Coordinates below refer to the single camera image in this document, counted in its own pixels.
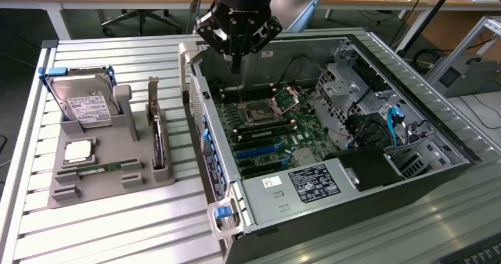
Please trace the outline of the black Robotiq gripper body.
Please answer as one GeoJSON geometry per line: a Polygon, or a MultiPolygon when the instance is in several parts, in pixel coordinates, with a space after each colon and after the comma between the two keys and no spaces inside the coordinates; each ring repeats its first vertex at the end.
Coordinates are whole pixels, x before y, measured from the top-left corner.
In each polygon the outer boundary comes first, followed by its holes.
{"type": "Polygon", "coordinates": [[[270,3],[272,0],[214,0],[212,14],[218,23],[230,23],[232,18],[265,23],[272,17],[270,3]]]}

